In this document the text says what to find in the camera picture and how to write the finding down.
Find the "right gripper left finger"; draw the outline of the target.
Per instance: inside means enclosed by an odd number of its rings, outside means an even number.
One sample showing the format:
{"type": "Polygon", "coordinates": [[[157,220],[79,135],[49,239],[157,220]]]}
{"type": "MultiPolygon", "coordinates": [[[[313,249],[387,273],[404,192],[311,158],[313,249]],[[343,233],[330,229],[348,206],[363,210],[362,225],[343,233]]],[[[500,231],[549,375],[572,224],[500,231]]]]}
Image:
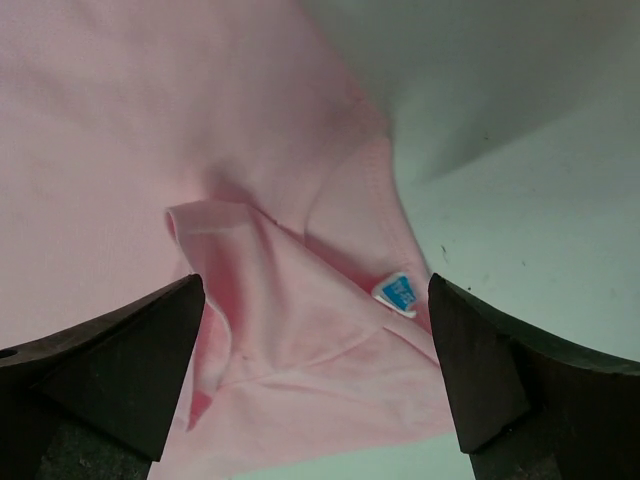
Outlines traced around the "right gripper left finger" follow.
{"type": "Polygon", "coordinates": [[[1,351],[4,479],[145,479],[163,454],[205,304],[191,274],[1,351]]]}

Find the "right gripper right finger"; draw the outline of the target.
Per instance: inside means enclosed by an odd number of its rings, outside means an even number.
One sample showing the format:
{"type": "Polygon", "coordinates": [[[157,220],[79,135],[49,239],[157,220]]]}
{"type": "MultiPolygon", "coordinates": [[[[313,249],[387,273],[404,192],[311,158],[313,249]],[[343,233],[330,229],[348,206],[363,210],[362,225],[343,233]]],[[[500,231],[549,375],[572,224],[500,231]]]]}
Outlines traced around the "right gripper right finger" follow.
{"type": "Polygon", "coordinates": [[[439,275],[432,334],[478,479],[636,479],[639,365],[497,310],[439,275]]]}

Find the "pink t-shirt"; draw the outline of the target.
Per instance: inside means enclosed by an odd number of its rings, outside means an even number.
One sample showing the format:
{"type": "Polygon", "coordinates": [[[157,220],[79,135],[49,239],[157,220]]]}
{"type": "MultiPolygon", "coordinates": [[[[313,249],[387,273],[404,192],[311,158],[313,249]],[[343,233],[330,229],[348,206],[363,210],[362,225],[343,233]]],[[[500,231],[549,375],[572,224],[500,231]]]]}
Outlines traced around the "pink t-shirt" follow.
{"type": "Polygon", "coordinates": [[[296,2],[3,2],[2,341],[190,272],[153,478],[452,431],[386,122],[296,2]]]}

